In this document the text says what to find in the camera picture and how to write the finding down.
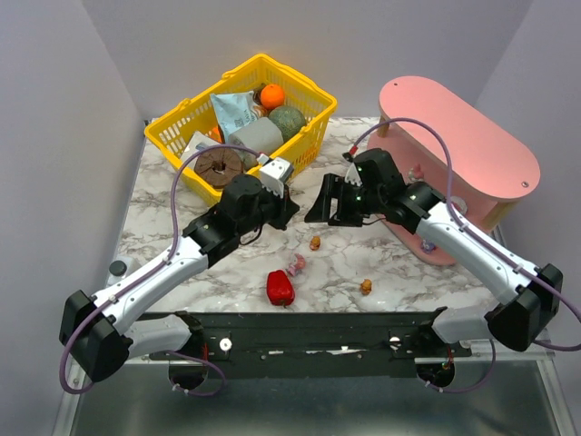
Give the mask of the pink ring toy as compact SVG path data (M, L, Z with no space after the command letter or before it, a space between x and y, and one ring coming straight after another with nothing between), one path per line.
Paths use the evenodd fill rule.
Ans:
M424 173L421 170L421 166L418 164L418 165L415 165L414 167L412 167L409 170L408 177L409 177L409 180L411 182L423 181L424 180Z

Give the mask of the pink pig toy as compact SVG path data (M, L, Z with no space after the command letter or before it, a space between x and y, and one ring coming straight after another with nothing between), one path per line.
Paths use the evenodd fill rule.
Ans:
M304 256L299 254L299 253L294 253L291 256L290 263L289 263L288 267L286 268L286 272L290 276L294 277L294 276L298 275L299 273L301 273L302 270L305 268L305 266L306 266L306 260L305 260Z

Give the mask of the purple bunny toy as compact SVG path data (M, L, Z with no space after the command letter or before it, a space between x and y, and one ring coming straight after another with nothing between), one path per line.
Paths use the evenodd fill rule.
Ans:
M433 242L423 239L420 243L420 249L426 254L431 254L437 249L437 246Z

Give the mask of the red bell pepper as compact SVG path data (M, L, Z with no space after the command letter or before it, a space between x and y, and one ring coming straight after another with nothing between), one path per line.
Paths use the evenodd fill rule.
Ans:
M272 305L289 306L295 300L295 291L286 272L277 270L267 277L266 294Z

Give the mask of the purple flower toy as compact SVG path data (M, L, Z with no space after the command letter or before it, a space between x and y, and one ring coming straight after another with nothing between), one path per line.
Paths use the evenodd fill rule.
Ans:
M466 214L468 211L468 204L464 199L459 196L451 196L450 197L451 204L453 207L462 214Z

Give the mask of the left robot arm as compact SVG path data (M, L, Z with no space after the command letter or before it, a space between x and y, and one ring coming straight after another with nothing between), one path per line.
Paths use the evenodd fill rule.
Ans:
M222 198L173 236L172 245L127 278L92 296L72 293L64 303L60 365L74 358L91 382L117 372L136 341L130 327L176 286L213 267L268 224L284 230L299 210L282 175L237 175Z

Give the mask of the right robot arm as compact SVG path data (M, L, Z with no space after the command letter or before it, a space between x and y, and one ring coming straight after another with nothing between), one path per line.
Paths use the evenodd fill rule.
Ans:
M495 339L524 352L556 315L558 299L544 289L560 286L553 265L538 268L480 231L452 216L443 194L425 182L405 183L389 152L371 149L356 156L347 173L327 173L307 212L308 223L361 227L381 215L406 233L434 243L476 276L492 293L490 307L445 309L431 324L444 343Z

